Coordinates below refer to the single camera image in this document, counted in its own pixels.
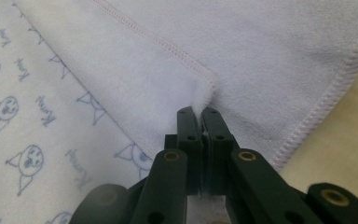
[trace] terry cloth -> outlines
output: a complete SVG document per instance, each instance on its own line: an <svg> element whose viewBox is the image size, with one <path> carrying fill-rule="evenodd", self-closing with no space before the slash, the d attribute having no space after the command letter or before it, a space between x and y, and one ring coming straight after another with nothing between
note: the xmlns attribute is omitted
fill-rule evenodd
<svg viewBox="0 0 358 224"><path fill-rule="evenodd" d="M2 223L62 221L93 186L134 184L189 105L279 169L358 73L358 1L15 2L0 1ZM207 199L188 223L227 221Z"/></svg>

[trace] beige surface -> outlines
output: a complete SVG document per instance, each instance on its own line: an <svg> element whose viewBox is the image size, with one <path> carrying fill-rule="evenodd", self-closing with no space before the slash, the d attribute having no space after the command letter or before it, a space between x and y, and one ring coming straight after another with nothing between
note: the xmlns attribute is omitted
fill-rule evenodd
<svg viewBox="0 0 358 224"><path fill-rule="evenodd" d="M293 187L339 185L358 197L358 78L281 171Z"/></svg>

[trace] screw hole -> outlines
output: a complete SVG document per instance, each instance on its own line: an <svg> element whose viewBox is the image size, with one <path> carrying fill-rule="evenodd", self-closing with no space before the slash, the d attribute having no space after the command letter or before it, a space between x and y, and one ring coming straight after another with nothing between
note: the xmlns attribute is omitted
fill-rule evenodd
<svg viewBox="0 0 358 224"><path fill-rule="evenodd" d="M293 224L304 224L304 218L295 212L286 212L284 217Z"/></svg>
<svg viewBox="0 0 358 224"><path fill-rule="evenodd" d="M177 161L179 160L179 153L177 152L167 152L164 154L164 159L166 161Z"/></svg>
<svg viewBox="0 0 358 224"><path fill-rule="evenodd" d="M325 200L334 205L344 207L350 204L350 200L341 192L335 189L323 189L321 194Z"/></svg>
<svg viewBox="0 0 358 224"><path fill-rule="evenodd" d="M255 161L256 159L256 155L248 151L242 151L240 154L238 154L238 156L243 161Z"/></svg>
<svg viewBox="0 0 358 224"><path fill-rule="evenodd" d="M154 212L150 213L147 217L147 222L149 224L161 224L164 221L164 215L162 215L160 212Z"/></svg>

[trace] black plastic part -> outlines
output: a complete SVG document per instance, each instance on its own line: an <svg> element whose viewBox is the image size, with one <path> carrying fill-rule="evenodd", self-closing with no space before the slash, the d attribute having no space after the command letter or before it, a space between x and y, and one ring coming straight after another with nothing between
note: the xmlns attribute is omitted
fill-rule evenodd
<svg viewBox="0 0 358 224"><path fill-rule="evenodd" d="M159 152L131 224L186 223L186 167L185 152L176 149Z"/></svg>
<svg viewBox="0 0 358 224"><path fill-rule="evenodd" d="M233 183L228 184L226 209L232 224L255 223L251 211Z"/></svg>
<svg viewBox="0 0 358 224"><path fill-rule="evenodd" d="M295 189L292 187L292 190L298 195L298 197L300 197L300 199L302 201L304 201L306 203L306 197L307 197L307 194L305 194L304 192L298 190L298 189Z"/></svg>
<svg viewBox="0 0 358 224"><path fill-rule="evenodd" d="M164 149L177 149L176 134L165 134Z"/></svg>
<svg viewBox="0 0 358 224"><path fill-rule="evenodd" d="M240 145L237 142L237 139L235 139L234 134L232 134L232 148L241 148Z"/></svg>
<svg viewBox="0 0 358 224"><path fill-rule="evenodd" d="M306 199L324 223L358 224L358 198L339 186L312 185Z"/></svg>
<svg viewBox="0 0 358 224"><path fill-rule="evenodd" d="M133 185L128 189L129 193L129 206L131 209L131 214L133 210L135 210L136 204L138 203L139 197L141 196L142 190L144 189L144 185L146 183L147 177Z"/></svg>
<svg viewBox="0 0 358 224"><path fill-rule="evenodd" d="M204 156L204 185L212 195L225 195L228 182L227 160L235 146L234 138L217 110L207 107L202 111L201 117L204 144L207 146L205 150L208 150Z"/></svg>
<svg viewBox="0 0 358 224"><path fill-rule="evenodd" d="M229 170L255 224L320 224L269 163L256 151L234 149Z"/></svg>
<svg viewBox="0 0 358 224"><path fill-rule="evenodd" d="M202 139L191 107L177 112L177 149L183 150L188 157L187 194L196 195L202 183Z"/></svg>
<svg viewBox="0 0 358 224"><path fill-rule="evenodd" d="M106 184L87 195L69 224L127 224L130 218L128 191L119 185Z"/></svg>

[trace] fabric fold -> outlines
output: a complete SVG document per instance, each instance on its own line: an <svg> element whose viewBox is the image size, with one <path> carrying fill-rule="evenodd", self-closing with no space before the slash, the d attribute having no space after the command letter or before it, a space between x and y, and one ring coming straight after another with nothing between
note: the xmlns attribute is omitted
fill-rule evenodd
<svg viewBox="0 0 358 224"><path fill-rule="evenodd" d="M65 65L145 152L175 133L176 112L199 114L214 77L175 45L90 1L16 1Z"/></svg>
<svg viewBox="0 0 358 224"><path fill-rule="evenodd" d="M217 76L211 106L282 168L358 73L358 1L109 3Z"/></svg>

